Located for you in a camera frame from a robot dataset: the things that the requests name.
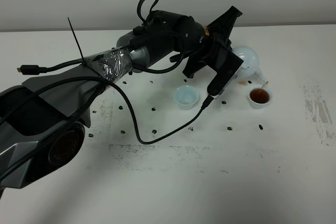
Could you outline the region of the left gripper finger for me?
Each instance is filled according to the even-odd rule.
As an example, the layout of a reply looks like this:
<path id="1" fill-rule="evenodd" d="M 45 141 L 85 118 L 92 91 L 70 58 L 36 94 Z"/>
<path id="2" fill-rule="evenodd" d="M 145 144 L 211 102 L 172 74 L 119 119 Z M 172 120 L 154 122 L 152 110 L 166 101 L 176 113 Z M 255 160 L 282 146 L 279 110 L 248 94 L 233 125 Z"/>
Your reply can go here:
<path id="1" fill-rule="evenodd" d="M 208 54 L 189 55 L 186 66 L 182 73 L 187 78 L 193 78 L 194 74 L 207 65 Z"/>
<path id="2" fill-rule="evenodd" d="M 212 37 L 220 41 L 226 48 L 231 48 L 230 34 L 236 22 L 241 16 L 241 11 L 231 6 L 224 14 L 211 22 L 207 28 L 211 32 Z"/>

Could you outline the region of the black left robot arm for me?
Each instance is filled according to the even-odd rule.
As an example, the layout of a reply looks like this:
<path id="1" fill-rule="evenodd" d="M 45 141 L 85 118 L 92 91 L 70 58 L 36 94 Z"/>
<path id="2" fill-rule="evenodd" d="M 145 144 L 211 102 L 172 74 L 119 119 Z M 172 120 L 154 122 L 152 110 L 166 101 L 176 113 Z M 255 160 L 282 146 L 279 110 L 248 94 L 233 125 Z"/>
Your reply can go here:
<path id="1" fill-rule="evenodd" d="M 74 60 L 66 72 L 22 66 L 29 79 L 1 93 L 1 188 L 23 188 L 69 163 L 91 124 L 95 98 L 130 72 L 151 72 L 172 52 L 174 67 L 187 60 L 183 74 L 188 78 L 204 66 L 216 72 L 202 104 L 208 107 L 243 63 L 229 40 L 240 15 L 231 7 L 204 26 L 190 16 L 155 10 L 115 48 Z"/>

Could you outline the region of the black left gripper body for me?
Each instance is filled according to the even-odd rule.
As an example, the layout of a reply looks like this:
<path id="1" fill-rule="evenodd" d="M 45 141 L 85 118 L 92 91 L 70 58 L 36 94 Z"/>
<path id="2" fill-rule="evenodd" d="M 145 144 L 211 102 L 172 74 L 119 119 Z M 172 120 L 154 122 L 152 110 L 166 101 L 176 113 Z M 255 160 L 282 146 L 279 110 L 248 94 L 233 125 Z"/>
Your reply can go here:
<path id="1" fill-rule="evenodd" d="M 174 26 L 174 31 L 178 32 L 184 39 L 184 58 L 188 59 L 189 55 L 208 54 L 207 66 L 209 66 L 221 49 L 232 52 L 232 48 L 226 48 L 220 41 L 212 37 L 207 26 L 180 24 Z"/>

